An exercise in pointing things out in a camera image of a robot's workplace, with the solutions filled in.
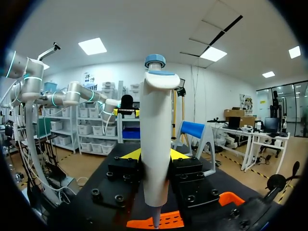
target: ceiling light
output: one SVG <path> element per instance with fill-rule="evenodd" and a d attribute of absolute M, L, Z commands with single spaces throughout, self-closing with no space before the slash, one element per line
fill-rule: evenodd
<path fill-rule="evenodd" d="M 222 57 L 224 57 L 225 55 L 227 55 L 226 52 L 218 50 L 214 47 L 210 47 L 209 49 L 207 49 L 201 56 L 200 58 L 203 59 L 208 59 L 211 60 L 213 62 L 218 61 L 219 59 L 221 59 Z"/>
<path fill-rule="evenodd" d="M 300 56 L 300 49 L 299 49 L 299 46 L 290 49 L 290 50 L 289 50 L 289 53 L 290 53 L 291 59 L 294 59 L 295 57 Z"/>
<path fill-rule="evenodd" d="M 262 74 L 265 78 L 269 78 L 269 77 L 273 77 L 275 76 L 274 72 L 270 71 L 270 72 L 267 72 L 267 73 L 264 73 Z"/>
<path fill-rule="evenodd" d="M 100 38 L 94 38 L 84 42 L 78 43 L 78 45 L 83 49 L 87 55 L 99 54 L 107 52 L 104 44 Z"/>
<path fill-rule="evenodd" d="M 44 70 L 48 69 L 50 66 L 48 66 L 47 64 L 44 64 Z"/>

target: black screw knob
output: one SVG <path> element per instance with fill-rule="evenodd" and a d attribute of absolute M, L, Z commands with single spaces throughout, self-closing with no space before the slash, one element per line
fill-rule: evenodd
<path fill-rule="evenodd" d="M 246 230 L 246 229 L 249 228 L 249 226 L 250 226 L 250 221 L 249 220 L 242 220 L 240 222 L 240 229 L 241 230 Z"/>
<path fill-rule="evenodd" d="M 114 176 L 114 173 L 113 172 L 107 172 L 106 176 L 107 176 L 108 179 L 111 180 L 113 178 L 113 176 Z"/>
<path fill-rule="evenodd" d="M 231 210 L 230 215 L 233 218 L 238 218 L 240 216 L 240 211 L 238 209 L 234 208 L 234 209 Z"/>
<path fill-rule="evenodd" d="M 212 189 L 211 194 L 213 196 L 218 196 L 218 190 L 217 189 Z"/>
<path fill-rule="evenodd" d="M 102 195 L 101 195 L 101 193 L 98 189 L 92 189 L 91 194 L 92 194 L 93 200 L 101 200 L 102 199 Z"/>
<path fill-rule="evenodd" d="M 186 201 L 187 202 L 194 202 L 196 199 L 196 197 L 194 195 L 189 195 L 187 198 L 186 198 Z"/>
<path fill-rule="evenodd" d="M 203 177 L 203 176 L 204 176 L 204 172 L 198 172 L 198 173 L 197 173 L 197 176 Z"/>
<path fill-rule="evenodd" d="M 125 174 L 125 175 L 123 175 L 123 179 L 124 180 L 129 180 L 129 179 L 131 179 L 131 175 Z"/>
<path fill-rule="evenodd" d="M 115 201 L 118 203 L 118 204 L 122 204 L 124 202 L 124 196 L 122 195 L 116 195 L 115 196 Z"/>
<path fill-rule="evenodd" d="M 188 176 L 186 174 L 181 174 L 180 175 L 180 179 L 182 179 L 182 180 L 187 179 L 187 178 L 188 178 Z"/>

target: black office chair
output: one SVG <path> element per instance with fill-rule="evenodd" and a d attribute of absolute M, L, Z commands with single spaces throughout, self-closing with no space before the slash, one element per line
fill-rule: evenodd
<path fill-rule="evenodd" d="M 13 127 L 11 125 L 5 125 L 4 135 L 6 136 L 6 140 L 3 141 L 3 147 L 8 150 L 8 155 L 11 163 L 9 163 L 10 170 L 13 172 L 13 178 L 16 183 L 22 182 L 24 179 L 24 175 L 20 172 L 15 171 L 14 163 L 12 160 L 12 156 L 10 150 L 14 147 L 11 143 L 13 140 Z"/>

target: computer monitor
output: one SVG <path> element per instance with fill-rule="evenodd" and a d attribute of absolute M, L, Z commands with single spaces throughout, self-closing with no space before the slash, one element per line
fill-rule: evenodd
<path fill-rule="evenodd" d="M 229 129 L 238 129 L 240 127 L 241 118 L 240 117 L 229 117 Z"/>
<path fill-rule="evenodd" d="M 264 132 L 276 133 L 278 132 L 279 118 L 265 118 Z"/>

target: poster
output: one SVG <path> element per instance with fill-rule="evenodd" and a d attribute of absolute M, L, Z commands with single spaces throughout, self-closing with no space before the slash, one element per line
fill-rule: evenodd
<path fill-rule="evenodd" d="M 245 116 L 251 116 L 253 111 L 253 102 L 250 95 L 240 94 L 241 110 L 245 110 Z"/>

